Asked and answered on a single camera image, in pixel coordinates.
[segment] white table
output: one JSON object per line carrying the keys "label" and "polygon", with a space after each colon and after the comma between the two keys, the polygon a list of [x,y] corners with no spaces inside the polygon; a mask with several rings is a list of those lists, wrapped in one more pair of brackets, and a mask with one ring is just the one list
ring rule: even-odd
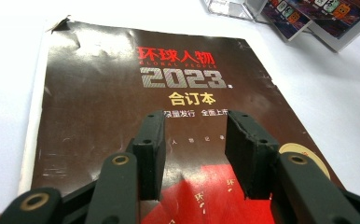
{"label": "white table", "polygon": [[46,18],[53,14],[166,33],[245,39],[344,186],[360,195],[360,36],[337,54],[310,34],[284,43],[268,25],[210,15],[202,1],[39,4],[0,5],[0,212],[17,196],[40,44]]}

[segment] metal ring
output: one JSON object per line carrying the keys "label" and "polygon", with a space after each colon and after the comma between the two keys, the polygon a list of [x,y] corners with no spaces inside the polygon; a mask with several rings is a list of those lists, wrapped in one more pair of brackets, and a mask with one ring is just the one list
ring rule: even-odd
{"label": "metal ring", "polygon": [[[39,198],[37,202],[31,202],[31,200]],[[41,206],[43,206],[46,202],[48,202],[49,195],[47,193],[36,193],[27,197],[21,203],[21,210],[23,211],[33,211]]]}
{"label": "metal ring", "polygon": [[300,156],[296,156],[296,155],[290,155],[288,156],[288,159],[298,165],[305,165],[308,163],[307,160],[305,160],[304,158],[300,157]]}
{"label": "metal ring", "polygon": [[120,155],[120,156],[116,156],[113,160],[111,160],[111,162],[113,162],[113,164],[115,165],[123,165],[127,163],[129,160],[130,160],[129,157]]}

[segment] brown magazine cover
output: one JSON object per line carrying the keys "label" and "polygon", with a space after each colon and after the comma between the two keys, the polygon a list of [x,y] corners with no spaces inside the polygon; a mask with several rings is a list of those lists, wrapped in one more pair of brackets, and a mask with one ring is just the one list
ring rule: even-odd
{"label": "brown magazine cover", "polygon": [[321,152],[243,39],[67,21],[49,37],[32,188],[66,195],[99,177],[150,112],[166,116],[161,199],[142,223],[271,223],[270,201],[244,200],[224,154],[227,113],[251,115],[281,145]]}

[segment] magazine cover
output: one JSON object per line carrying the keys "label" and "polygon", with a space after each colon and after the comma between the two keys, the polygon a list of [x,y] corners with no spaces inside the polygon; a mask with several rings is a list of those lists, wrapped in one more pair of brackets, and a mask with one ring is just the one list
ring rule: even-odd
{"label": "magazine cover", "polygon": [[270,201],[243,198],[225,156],[227,113],[251,115],[281,145],[316,153],[340,182],[243,39],[67,21],[49,37],[32,188],[62,195],[99,178],[152,111],[166,117],[160,201],[142,223],[272,223]]}

